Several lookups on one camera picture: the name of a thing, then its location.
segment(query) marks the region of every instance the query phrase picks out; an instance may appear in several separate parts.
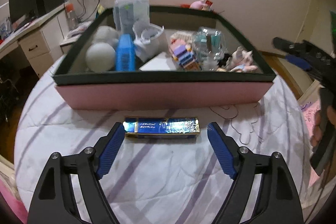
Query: human hand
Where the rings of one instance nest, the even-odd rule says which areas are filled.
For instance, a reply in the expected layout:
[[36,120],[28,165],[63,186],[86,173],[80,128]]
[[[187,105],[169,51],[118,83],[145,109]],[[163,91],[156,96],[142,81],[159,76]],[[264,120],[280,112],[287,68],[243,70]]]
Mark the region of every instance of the human hand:
[[[336,110],[333,109],[331,106],[327,108],[327,117],[328,120],[335,126],[336,128]],[[322,139],[323,132],[320,128],[321,123],[321,114],[320,111],[316,112],[315,114],[315,126],[313,128],[313,136],[310,139],[310,143],[313,147],[317,146],[320,140]]]

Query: white ball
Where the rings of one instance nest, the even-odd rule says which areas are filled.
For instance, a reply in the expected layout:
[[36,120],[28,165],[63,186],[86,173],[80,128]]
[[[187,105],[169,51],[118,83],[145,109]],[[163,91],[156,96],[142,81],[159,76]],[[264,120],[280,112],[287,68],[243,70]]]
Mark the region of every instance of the white ball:
[[94,72],[103,72],[112,69],[115,65],[115,60],[115,50],[112,46],[103,42],[91,45],[85,56],[86,65]]
[[110,26],[99,26],[93,36],[92,44],[105,42],[116,48],[119,41],[119,33]]

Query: white tablecloth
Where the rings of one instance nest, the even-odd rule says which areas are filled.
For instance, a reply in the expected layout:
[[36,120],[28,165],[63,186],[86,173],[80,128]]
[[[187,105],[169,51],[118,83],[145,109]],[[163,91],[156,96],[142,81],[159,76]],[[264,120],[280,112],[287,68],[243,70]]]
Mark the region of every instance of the white tablecloth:
[[[210,122],[217,122],[239,146],[243,146],[241,135],[249,134],[250,140],[244,146],[255,153],[281,152],[300,196],[305,195],[310,176],[308,132],[294,95],[279,76],[260,102],[253,104],[159,111],[84,111],[71,109],[55,90],[51,76],[57,64],[32,90],[17,130],[16,182],[27,209],[51,153],[79,153],[93,146],[127,115],[198,117],[201,135],[194,142],[125,139],[110,173],[100,180],[120,223],[213,221],[232,180],[222,172],[208,141],[206,127]],[[255,178],[242,221],[251,216],[260,177]],[[89,221],[77,176],[73,176],[73,184],[81,217]]]

